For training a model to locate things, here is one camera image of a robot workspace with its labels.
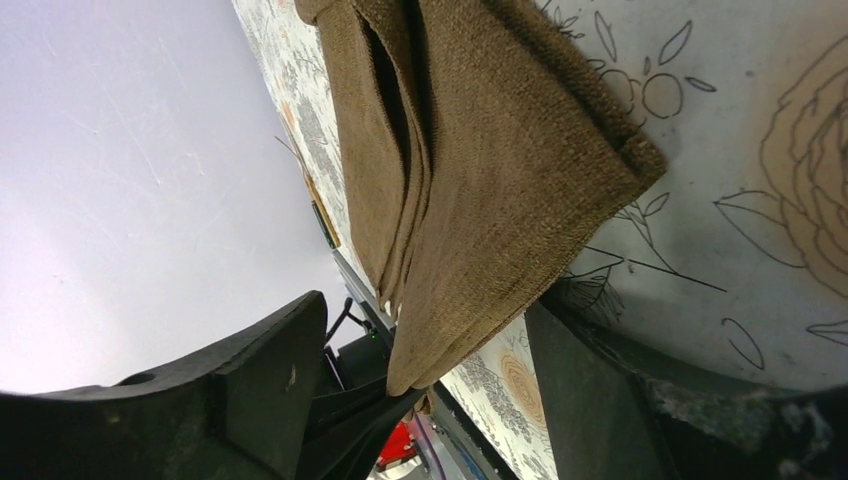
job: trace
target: leaf drawing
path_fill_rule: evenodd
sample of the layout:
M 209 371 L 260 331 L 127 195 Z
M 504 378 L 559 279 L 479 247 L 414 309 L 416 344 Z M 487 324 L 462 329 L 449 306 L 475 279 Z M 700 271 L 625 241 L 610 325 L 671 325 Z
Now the leaf drawing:
M 848 320 L 810 325 L 806 330 L 819 338 L 848 347 Z
M 803 268 L 804 260 L 792 245 L 786 225 L 777 212 L 777 199 L 766 192 L 744 191 L 713 202 L 725 220 L 757 250 L 787 267 Z
M 554 9 L 554 15 L 555 15 L 556 17 L 560 17 L 560 15 L 561 15 L 561 14 L 560 14 L 560 11 L 559 11 L 559 7 L 557 7 L 556 9 Z M 577 21 L 577 17 L 576 17 L 576 16 L 575 16 L 575 17 L 568 17 L 568 18 L 566 18 L 565 20 L 562 20 L 562 21 L 561 21 L 561 23 L 560 23 L 560 28 L 568 28 L 568 27 L 570 27 L 570 26 L 574 25 L 574 22 L 576 22 L 576 21 Z
M 763 352 L 760 351 L 760 347 L 757 345 L 757 342 L 754 341 L 754 337 L 745 330 L 745 327 L 732 318 L 722 318 L 721 326 L 725 326 L 726 324 L 731 325 L 730 331 L 727 334 L 727 342 L 730 346 L 736 350 L 736 353 L 755 368 L 758 370 L 765 370 L 766 361 L 763 358 Z M 736 342 L 733 341 L 732 337 L 734 336 L 737 338 Z
M 639 222 L 642 225 L 648 225 L 648 221 L 645 220 L 645 216 L 642 215 L 641 212 L 627 212 L 628 219 L 633 220 L 634 222 Z
M 518 334 L 518 344 L 524 347 L 525 349 L 530 348 L 530 339 L 527 337 L 526 328 L 522 329 L 521 333 Z
M 671 195 L 671 193 L 670 193 L 670 192 L 665 192 L 665 193 L 663 193 L 662 195 L 660 195 L 659 197 L 657 197 L 657 198 L 655 198 L 655 199 L 651 200 L 651 203 L 649 203 L 649 204 L 648 204 L 648 206 L 647 206 L 647 207 L 645 207 L 645 213 L 644 213 L 644 215 L 645 215 L 646 217 L 650 217 L 651 215 L 653 215 L 653 214 L 655 214 L 655 213 L 659 212 L 660 210 L 662 210 L 662 207 L 664 207 L 664 206 L 665 206 L 665 202 L 667 202 L 667 201 L 668 201 L 668 196 L 669 196 L 669 195 Z
M 594 68 L 595 70 L 601 70 L 607 66 L 607 62 L 598 58 L 591 58 L 589 59 L 589 66 Z
M 595 30 L 598 32 L 598 36 L 601 38 L 601 43 L 604 44 L 604 48 L 609 54 L 610 59 L 613 63 L 618 61 L 618 51 L 615 48 L 615 39 L 612 36 L 612 25 L 608 24 L 606 20 L 604 20 L 604 16 L 601 15 L 601 12 L 595 12 Z
M 621 297 L 609 283 L 612 269 L 624 261 L 620 255 L 587 247 L 550 292 L 587 319 L 609 326 L 624 311 Z
M 669 41 L 663 45 L 662 50 L 660 50 L 659 56 L 659 64 L 665 65 L 666 63 L 674 60 L 674 58 L 680 54 L 683 50 L 683 47 L 686 46 L 686 43 L 689 41 L 689 34 L 692 33 L 692 20 L 686 22 L 677 33 L 674 34 Z
M 709 83 L 707 83 L 707 82 L 705 82 L 705 81 L 703 81 L 699 78 L 695 78 L 695 77 L 685 77 L 685 78 L 686 78 L 686 81 L 689 82 L 689 85 L 692 85 L 693 87 L 697 88 L 698 90 L 700 90 L 702 92 L 715 93 L 715 91 L 716 91 L 716 88 L 714 86 L 710 85 Z
M 683 109 L 683 87 L 668 73 L 658 73 L 642 87 L 642 105 L 657 118 L 670 118 Z

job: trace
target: floral pattern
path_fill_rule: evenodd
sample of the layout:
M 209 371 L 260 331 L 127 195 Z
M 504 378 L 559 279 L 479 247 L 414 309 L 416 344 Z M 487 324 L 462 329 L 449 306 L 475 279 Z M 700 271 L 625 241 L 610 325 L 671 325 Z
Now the floral pattern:
M 442 384 L 518 478 L 557 478 L 523 315 Z
M 848 193 L 839 183 L 848 151 L 848 31 L 839 19 L 848 3 L 823 0 L 811 9 L 797 2 L 778 11 L 757 1 L 774 24 L 803 18 L 816 28 L 803 42 L 752 34 L 749 7 L 731 0 L 700 9 L 674 0 L 535 0 L 670 160 L 669 174 L 593 237 L 555 289 L 588 318 L 695 365 L 819 388 L 848 379 Z M 300 21 L 293 0 L 233 4 L 339 251 L 366 279 L 350 239 L 317 33 Z M 786 60 L 775 65 L 768 52 Z M 801 76 L 787 85 L 790 72 Z M 746 241 L 782 270 L 752 256 Z M 830 297 L 799 297 L 810 277 Z M 758 346 L 762 336 L 769 341 Z M 442 382 L 519 478 L 554 479 L 533 372 L 519 316 Z

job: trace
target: white wall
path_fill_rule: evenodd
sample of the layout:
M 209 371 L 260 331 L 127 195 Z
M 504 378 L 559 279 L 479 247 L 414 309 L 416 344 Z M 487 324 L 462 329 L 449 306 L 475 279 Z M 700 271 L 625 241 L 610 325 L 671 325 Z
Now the white wall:
M 227 0 L 0 3 L 0 389 L 111 384 L 309 289 L 332 321 L 275 135 Z

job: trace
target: red object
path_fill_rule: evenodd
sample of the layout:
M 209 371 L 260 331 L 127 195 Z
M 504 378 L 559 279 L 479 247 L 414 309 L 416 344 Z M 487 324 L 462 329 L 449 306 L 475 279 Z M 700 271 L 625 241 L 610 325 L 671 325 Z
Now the red object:
M 377 459 L 377 467 L 385 469 L 386 466 L 395 462 L 405 462 L 410 458 L 415 457 L 418 452 L 415 450 L 415 445 L 409 438 L 409 430 L 406 429 L 406 424 L 399 423 L 395 430 L 389 436 L 389 441 L 380 452 L 380 458 Z

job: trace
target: burlap cloth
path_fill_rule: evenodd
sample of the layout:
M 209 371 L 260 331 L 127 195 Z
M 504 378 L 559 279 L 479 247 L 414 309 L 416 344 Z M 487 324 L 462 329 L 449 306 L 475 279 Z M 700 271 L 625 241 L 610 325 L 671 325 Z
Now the burlap cloth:
M 320 33 L 356 253 L 403 309 L 391 395 L 482 346 L 665 171 L 529 0 L 297 8 Z

